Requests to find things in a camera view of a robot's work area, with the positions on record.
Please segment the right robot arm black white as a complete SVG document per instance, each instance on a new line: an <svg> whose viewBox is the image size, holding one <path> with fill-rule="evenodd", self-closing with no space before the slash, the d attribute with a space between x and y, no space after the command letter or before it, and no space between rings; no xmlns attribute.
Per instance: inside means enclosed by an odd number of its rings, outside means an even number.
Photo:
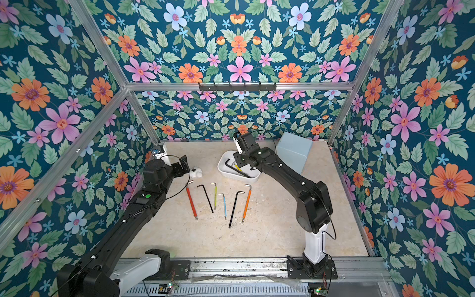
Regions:
<svg viewBox="0 0 475 297"><path fill-rule="evenodd" d="M253 135L236 132L233 140L237 152L233 157L239 167L250 166L283 186L296 200L296 220L306 232L301 268L310 276L320 272L329 255L325 252L327 232L332 224L333 206L325 183L314 183L288 166L277 153L260 147Z"/></svg>

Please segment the orange handled hex key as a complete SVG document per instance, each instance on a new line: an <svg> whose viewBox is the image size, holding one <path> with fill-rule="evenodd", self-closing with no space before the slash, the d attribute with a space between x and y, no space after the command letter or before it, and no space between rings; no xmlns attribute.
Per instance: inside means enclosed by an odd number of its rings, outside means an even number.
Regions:
<svg viewBox="0 0 475 297"><path fill-rule="evenodd" d="M247 211L248 211L248 208L249 208L249 203L250 203L251 194L252 194L252 186L250 184L245 184L245 187L248 187L249 190L248 190L248 193L247 193L246 205L245 205L244 213L243 213L243 216L242 216L242 223L244 223L245 220L246 220Z"/></svg>

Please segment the blue handled hex key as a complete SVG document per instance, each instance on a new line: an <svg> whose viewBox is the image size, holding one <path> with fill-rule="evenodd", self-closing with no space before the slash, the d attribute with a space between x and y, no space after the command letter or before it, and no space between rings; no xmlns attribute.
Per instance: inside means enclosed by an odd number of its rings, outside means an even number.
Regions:
<svg viewBox="0 0 475 297"><path fill-rule="evenodd" d="M226 196L224 193L219 193L219 196L222 197L222 202L223 202L223 215L225 220L227 220L227 207L226 207Z"/></svg>

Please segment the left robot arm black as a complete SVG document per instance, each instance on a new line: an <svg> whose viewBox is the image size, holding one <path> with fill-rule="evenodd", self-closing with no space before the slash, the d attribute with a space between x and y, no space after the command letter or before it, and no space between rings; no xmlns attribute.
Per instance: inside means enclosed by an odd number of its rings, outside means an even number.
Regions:
<svg viewBox="0 0 475 297"><path fill-rule="evenodd" d="M121 297L158 272L169 275L169 252L151 249L146 255L117 271L121 256L139 231L157 214L175 178L190 174L186 156L166 164L162 158L146 163L143 186L132 196L125 213L104 238L78 263L61 268L56 280L57 297Z"/></svg>

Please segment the large black hex key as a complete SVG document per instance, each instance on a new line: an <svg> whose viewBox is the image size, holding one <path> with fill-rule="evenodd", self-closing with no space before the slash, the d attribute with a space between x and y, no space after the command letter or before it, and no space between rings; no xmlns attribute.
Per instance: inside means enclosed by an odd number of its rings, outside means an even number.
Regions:
<svg viewBox="0 0 475 297"><path fill-rule="evenodd" d="M237 169L236 167L232 166L231 163L230 163L230 159L227 159L226 162L225 162L225 166L228 167L229 169L231 169L232 171L236 172L237 174L245 177L245 178L248 178L248 179L251 179L251 177L246 174L245 172L243 172L242 170L239 170Z"/></svg>

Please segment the green handled hex key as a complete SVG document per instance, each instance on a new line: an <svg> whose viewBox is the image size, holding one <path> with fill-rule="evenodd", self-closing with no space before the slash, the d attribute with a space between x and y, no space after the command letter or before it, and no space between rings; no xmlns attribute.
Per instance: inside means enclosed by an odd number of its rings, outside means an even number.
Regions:
<svg viewBox="0 0 475 297"><path fill-rule="evenodd" d="M214 211L216 211L217 208L217 183L212 182L211 185L214 186Z"/></svg>

